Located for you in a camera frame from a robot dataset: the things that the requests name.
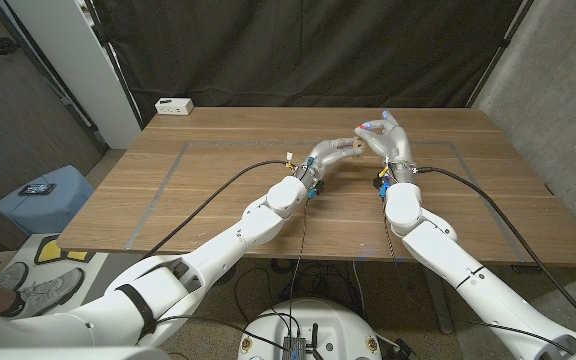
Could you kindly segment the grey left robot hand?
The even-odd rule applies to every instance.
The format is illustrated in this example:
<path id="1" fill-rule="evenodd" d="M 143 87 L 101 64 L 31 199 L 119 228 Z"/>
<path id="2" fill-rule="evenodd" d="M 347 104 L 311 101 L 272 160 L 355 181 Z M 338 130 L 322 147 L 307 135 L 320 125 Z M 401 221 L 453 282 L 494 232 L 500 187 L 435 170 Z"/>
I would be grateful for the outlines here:
<path id="1" fill-rule="evenodd" d="M 324 140 L 312 149 L 307 159 L 297 167 L 294 176 L 307 190 L 311 190 L 324 177 L 327 166 L 344 158 L 358 156 L 361 152 L 353 138 Z"/>

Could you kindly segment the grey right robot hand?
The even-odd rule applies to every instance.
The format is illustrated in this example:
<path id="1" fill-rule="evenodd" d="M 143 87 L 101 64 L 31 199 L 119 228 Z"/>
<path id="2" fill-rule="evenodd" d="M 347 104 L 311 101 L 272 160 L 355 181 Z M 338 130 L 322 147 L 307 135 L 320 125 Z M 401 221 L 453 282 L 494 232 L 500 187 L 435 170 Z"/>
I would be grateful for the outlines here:
<path id="1" fill-rule="evenodd" d="M 384 110 L 379 120 L 358 125 L 354 132 L 362 138 L 373 152 L 382 158 L 389 173 L 399 183 L 414 184 L 412 151 L 407 134 L 394 116 Z"/>

